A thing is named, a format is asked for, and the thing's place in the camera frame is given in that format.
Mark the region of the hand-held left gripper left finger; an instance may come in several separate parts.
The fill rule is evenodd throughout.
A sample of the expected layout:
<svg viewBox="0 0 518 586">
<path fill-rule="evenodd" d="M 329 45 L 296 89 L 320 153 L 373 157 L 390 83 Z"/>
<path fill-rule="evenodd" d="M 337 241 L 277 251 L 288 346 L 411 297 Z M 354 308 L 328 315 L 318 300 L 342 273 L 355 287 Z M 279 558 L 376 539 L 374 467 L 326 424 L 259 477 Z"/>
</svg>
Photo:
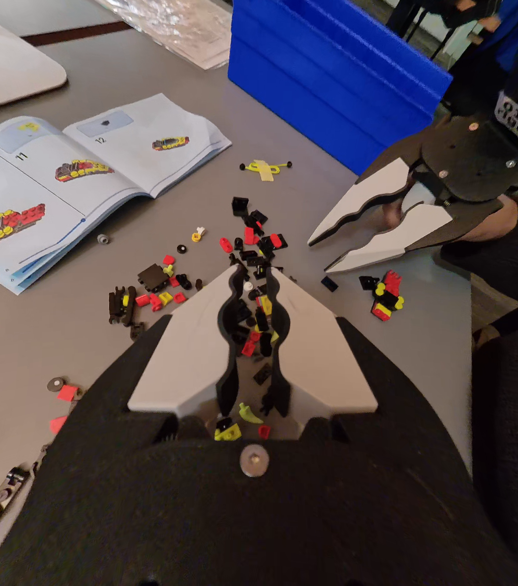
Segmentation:
<svg viewBox="0 0 518 586">
<path fill-rule="evenodd" d="M 168 322 L 127 407 L 132 413 L 174 415 L 200 423 L 215 440 L 240 391 L 238 303 L 247 270 L 229 266 L 168 316 Z"/>
</svg>

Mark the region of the clear plastic bag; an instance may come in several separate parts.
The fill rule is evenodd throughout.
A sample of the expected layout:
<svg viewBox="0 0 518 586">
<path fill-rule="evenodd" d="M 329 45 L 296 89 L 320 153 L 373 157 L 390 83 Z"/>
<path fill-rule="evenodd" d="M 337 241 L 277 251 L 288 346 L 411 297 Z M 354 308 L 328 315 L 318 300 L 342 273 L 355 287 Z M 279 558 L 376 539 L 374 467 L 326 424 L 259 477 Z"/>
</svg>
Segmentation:
<svg viewBox="0 0 518 586">
<path fill-rule="evenodd" d="M 226 1 L 98 1 L 155 43 L 202 70 L 230 57 L 233 8 Z"/>
</svg>

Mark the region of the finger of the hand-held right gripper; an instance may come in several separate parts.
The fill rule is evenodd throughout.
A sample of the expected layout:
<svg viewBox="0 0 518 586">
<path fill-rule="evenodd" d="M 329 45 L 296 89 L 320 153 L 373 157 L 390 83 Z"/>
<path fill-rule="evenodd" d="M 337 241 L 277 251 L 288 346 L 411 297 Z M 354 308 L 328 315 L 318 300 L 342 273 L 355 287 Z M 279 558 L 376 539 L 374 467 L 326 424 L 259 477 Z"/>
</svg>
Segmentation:
<svg viewBox="0 0 518 586">
<path fill-rule="evenodd" d="M 409 165 L 395 159 L 368 178 L 355 183 L 324 217 L 307 241 L 312 247 L 334 235 L 344 224 L 381 204 L 399 199 L 408 185 Z"/>
<path fill-rule="evenodd" d="M 406 212 L 397 227 L 376 234 L 366 245 L 343 254 L 324 271 L 326 274 L 345 273 L 397 259 L 408 247 L 451 221 L 444 207 L 418 203 Z"/>
</svg>

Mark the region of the person's right hand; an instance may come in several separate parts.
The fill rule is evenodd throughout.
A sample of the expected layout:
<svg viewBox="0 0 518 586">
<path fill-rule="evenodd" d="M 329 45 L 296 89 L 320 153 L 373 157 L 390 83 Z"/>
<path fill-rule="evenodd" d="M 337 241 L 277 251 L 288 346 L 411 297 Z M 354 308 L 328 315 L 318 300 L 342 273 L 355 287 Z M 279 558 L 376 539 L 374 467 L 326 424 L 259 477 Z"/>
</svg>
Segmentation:
<svg viewBox="0 0 518 586">
<path fill-rule="evenodd" d="M 498 240 L 509 234 L 518 224 L 518 204 L 515 199 L 501 195 L 501 209 L 489 215 L 481 224 L 460 238 L 460 241 L 482 243 Z"/>
</svg>

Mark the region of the pile of lego pieces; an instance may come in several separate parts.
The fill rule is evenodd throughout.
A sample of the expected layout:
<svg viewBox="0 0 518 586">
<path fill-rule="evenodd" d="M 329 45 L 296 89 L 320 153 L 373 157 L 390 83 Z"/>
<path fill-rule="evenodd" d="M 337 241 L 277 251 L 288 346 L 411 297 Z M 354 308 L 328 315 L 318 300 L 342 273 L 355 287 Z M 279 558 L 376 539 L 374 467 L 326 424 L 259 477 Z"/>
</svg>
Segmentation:
<svg viewBox="0 0 518 586">
<path fill-rule="evenodd" d="M 273 233 L 270 236 L 263 236 L 263 224 L 267 219 L 265 216 L 261 216 L 257 210 L 252 212 L 250 215 L 244 217 L 245 220 L 245 237 L 244 242 L 242 238 L 235 239 L 235 246 L 233 247 L 227 238 L 220 239 L 219 243 L 221 248 L 229 253 L 229 259 L 231 266 L 239 264 L 247 270 L 243 288 L 245 290 L 252 289 L 252 284 L 247 287 L 249 277 L 248 268 L 244 265 L 246 262 L 248 267 L 258 267 L 258 272 L 255 273 L 257 279 L 266 277 L 265 267 L 269 266 L 269 261 L 273 257 L 273 250 L 287 247 L 285 240 L 281 241 L 281 234 Z M 133 323 L 133 314 L 135 306 L 150 305 L 153 311 L 161 310 L 168 302 L 172 299 L 176 304 L 183 303 L 187 299 L 182 295 L 182 292 L 176 292 L 173 297 L 170 296 L 169 292 L 164 288 L 167 286 L 170 277 L 171 267 L 160 267 L 157 264 L 153 264 L 148 267 L 140 276 L 139 282 L 142 287 L 148 288 L 147 294 L 137 295 L 135 287 L 130 286 L 128 288 L 116 288 L 115 292 L 109 293 L 109 322 L 111 324 L 122 323 L 124 326 L 131 327 L 131 339 L 137 340 L 139 335 L 142 334 L 141 326 L 143 324 Z M 250 316 L 250 311 L 243 300 L 239 300 L 237 322 L 238 326 L 233 331 L 233 339 L 237 343 L 238 353 L 246 356 L 252 356 L 254 353 L 255 343 L 259 341 L 260 334 L 250 332 L 249 328 L 240 326 L 240 323 Z M 0 487 L 0 516 L 6 510 L 8 504 L 12 501 L 17 491 L 23 486 L 26 480 L 30 477 L 30 473 L 24 471 L 21 468 L 13 468 L 6 476 L 6 480 Z"/>
</svg>

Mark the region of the lego instruction booklet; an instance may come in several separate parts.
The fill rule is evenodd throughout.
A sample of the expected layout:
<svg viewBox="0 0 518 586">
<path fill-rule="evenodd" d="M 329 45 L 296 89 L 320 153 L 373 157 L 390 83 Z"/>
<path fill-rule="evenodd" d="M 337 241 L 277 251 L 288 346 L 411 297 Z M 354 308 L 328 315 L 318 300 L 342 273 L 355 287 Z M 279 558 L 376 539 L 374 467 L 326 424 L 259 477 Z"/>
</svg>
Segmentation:
<svg viewBox="0 0 518 586">
<path fill-rule="evenodd" d="M 19 295 L 137 196 L 157 198 L 232 142 L 162 93 L 62 131 L 0 124 L 0 284 Z"/>
</svg>

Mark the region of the blue storage bin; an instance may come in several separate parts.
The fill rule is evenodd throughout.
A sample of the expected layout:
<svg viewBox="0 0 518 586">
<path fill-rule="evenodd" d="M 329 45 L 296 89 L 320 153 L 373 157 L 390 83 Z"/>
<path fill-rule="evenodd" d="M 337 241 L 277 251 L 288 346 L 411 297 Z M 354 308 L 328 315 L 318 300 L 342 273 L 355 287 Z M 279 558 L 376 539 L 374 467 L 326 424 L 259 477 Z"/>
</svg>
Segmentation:
<svg viewBox="0 0 518 586">
<path fill-rule="evenodd" d="M 228 78 L 357 175 L 452 81 L 351 1 L 234 1 Z"/>
</svg>

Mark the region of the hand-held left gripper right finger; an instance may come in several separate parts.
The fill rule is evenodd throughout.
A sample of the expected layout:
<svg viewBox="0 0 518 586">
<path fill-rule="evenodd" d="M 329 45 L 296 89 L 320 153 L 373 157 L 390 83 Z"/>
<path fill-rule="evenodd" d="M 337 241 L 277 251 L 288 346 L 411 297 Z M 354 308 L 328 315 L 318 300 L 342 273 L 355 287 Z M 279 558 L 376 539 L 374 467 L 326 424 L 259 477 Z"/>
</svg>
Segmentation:
<svg viewBox="0 0 518 586">
<path fill-rule="evenodd" d="M 264 395 L 269 440 L 297 440 L 314 418 L 372 414 L 368 381 L 336 315 L 298 284 L 270 268 L 272 374 Z"/>
</svg>

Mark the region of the partly built lego model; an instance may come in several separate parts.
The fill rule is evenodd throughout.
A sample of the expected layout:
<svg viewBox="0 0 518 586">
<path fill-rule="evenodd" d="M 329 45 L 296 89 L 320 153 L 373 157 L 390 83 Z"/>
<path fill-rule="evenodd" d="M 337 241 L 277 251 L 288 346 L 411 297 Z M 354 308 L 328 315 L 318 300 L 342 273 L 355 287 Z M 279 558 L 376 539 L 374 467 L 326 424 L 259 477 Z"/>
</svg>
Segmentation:
<svg viewBox="0 0 518 586">
<path fill-rule="evenodd" d="M 358 280 L 363 290 L 371 292 L 371 314 L 380 321 L 389 321 L 394 312 L 403 309 L 404 298 L 400 294 L 402 276 L 394 270 L 387 271 L 382 279 L 361 275 Z"/>
</svg>

